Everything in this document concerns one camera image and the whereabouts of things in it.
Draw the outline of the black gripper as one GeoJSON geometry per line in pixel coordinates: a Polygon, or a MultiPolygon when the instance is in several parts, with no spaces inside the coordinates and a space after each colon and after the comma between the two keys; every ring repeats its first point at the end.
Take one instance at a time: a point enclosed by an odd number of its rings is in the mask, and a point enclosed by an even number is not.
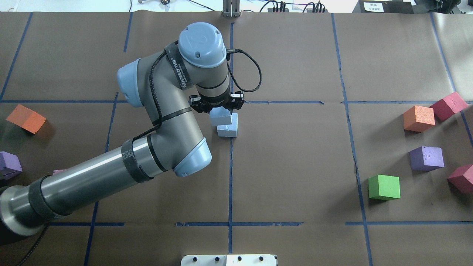
{"type": "Polygon", "coordinates": [[[208,97],[202,94],[189,96],[189,104],[198,113],[210,113],[213,108],[223,107],[226,110],[240,110],[245,103],[244,93],[224,92],[220,96],[208,97]]]}

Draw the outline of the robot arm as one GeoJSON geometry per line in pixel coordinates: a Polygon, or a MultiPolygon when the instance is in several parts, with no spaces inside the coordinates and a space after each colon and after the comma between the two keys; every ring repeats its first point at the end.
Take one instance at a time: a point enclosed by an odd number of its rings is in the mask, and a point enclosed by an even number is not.
{"type": "Polygon", "coordinates": [[[214,25],[196,22],[161,53],[120,68],[121,92],[133,107],[145,108],[152,128],[61,173],[3,189],[1,244],[33,236],[49,222],[169,170],[185,177],[208,166],[212,155],[193,111],[243,106],[243,89],[231,92],[227,61],[234,52],[214,25]]]}

